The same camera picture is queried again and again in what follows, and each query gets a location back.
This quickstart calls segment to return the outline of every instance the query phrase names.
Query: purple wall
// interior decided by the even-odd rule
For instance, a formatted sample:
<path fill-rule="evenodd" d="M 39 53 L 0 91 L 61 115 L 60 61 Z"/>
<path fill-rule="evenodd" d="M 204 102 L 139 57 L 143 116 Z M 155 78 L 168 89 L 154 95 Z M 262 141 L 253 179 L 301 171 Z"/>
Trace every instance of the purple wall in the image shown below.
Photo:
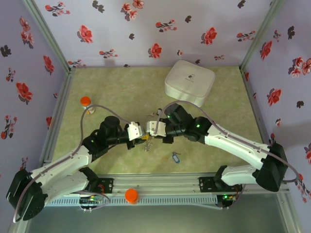
<path fill-rule="evenodd" d="M 1 3 L 0 28 L 0 232 L 4 233 L 14 212 L 6 192 L 17 171 L 38 165 L 47 118 L 56 104 L 54 93 L 59 92 L 65 71 L 22 1 Z"/>
<path fill-rule="evenodd" d="M 285 148 L 301 173 L 289 187 L 306 233 L 311 231 L 310 7 L 309 0 L 285 1 L 246 69 L 269 140 Z M 286 178 L 293 176 L 288 171 Z"/>

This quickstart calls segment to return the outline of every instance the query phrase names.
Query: white container lid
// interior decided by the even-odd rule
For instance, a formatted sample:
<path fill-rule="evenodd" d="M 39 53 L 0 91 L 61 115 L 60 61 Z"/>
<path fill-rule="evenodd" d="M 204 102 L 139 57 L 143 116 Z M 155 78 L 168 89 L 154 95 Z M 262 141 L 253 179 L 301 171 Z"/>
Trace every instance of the white container lid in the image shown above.
<path fill-rule="evenodd" d="M 205 97 L 209 93 L 215 73 L 209 69 L 180 60 L 172 67 L 165 84 L 195 97 Z"/>

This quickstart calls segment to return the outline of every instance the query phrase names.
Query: orange bottle cap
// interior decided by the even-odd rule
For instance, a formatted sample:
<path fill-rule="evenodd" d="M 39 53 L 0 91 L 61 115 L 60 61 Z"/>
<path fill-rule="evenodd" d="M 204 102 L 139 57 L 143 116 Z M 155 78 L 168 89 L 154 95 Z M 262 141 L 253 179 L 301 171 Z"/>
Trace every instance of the orange bottle cap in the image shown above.
<path fill-rule="evenodd" d="M 83 96 L 80 99 L 80 103 L 82 104 L 82 106 L 89 106 L 91 104 L 91 99 L 88 96 Z"/>
<path fill-rule="evenodd" d="M 128 189 L 125 192 L 125 199 L 129 203 L 134 204 L 138 200 L 138 192 L 135 189 L 133 189 L 133 188 Z"/>

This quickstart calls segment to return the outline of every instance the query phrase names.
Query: wall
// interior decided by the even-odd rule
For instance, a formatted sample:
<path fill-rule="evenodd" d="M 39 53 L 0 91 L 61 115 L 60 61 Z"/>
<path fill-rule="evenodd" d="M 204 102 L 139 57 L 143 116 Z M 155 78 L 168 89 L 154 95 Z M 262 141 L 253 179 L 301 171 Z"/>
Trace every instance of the wall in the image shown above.
<path fill-rule="evenodd" d="M 270 142 L 283 145 L 301 173 L 289 186 L 305 232 L 311 231 L 310 7 L 308 0 L 285 1 L 246 73 Z M 286 178 L 293 176 L 288 171 Z"/>
<path fill-rule="evenodd" d="M 35 0 L 70 66 L 238 66 L 272 0 Z"/>
<path fill-rule="evenodd" d="M 36 168 L 65 76 L 22 1 L 0 8 L 0 232 L 14 209 L 5 196 L 17 171 Z"/>

